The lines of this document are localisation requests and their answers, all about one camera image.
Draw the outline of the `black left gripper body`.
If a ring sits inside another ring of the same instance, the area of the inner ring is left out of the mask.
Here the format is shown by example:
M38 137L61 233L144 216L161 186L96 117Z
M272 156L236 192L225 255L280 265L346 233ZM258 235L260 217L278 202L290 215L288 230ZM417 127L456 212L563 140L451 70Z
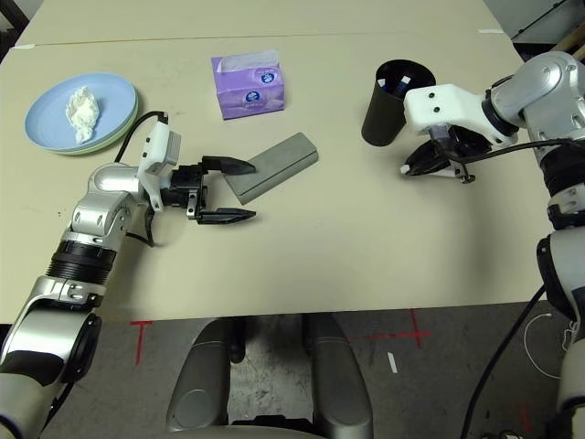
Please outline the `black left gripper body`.
M162 188L162 201L166 207L186 210L189 220L205 220L207 207L207 186L204 176L207 170L202 163L179 166L170 173L167 187Z

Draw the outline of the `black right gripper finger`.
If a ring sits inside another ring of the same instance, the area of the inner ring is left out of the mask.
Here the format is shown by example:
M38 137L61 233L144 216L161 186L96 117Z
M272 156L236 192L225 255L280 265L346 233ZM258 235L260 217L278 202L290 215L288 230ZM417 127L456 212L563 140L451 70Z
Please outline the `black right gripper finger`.
M425 142L416 148L406 159L406 165L410 167L449 167L449 159L442 154L432 140Z
M404 164L404 175L408 177L455 177L456 173L452 164L449 167L410 167L409 165Z

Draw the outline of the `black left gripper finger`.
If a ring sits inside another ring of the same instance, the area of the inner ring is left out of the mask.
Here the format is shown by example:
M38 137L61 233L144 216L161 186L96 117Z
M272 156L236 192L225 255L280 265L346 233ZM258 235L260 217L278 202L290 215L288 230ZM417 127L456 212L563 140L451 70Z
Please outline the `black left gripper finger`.
M255 172L255 166L247 161L227 156L204 155L201 166L206 171L219 171L225 175L246 175Z
M246 209L219 208L216 210L199 211L196 221L200 225L225 225L249 220L256 216L256 212Z

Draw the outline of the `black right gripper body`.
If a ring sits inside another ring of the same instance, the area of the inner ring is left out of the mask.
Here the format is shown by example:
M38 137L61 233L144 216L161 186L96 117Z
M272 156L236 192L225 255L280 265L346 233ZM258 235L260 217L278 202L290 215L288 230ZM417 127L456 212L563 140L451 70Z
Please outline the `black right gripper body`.
M491 152L491 143L481 134L457 125L449 127L448 135L449 142L446 147L446 154L453 166L455 175L463 184L473 183L475 175L469 173L464 161L477 155Z

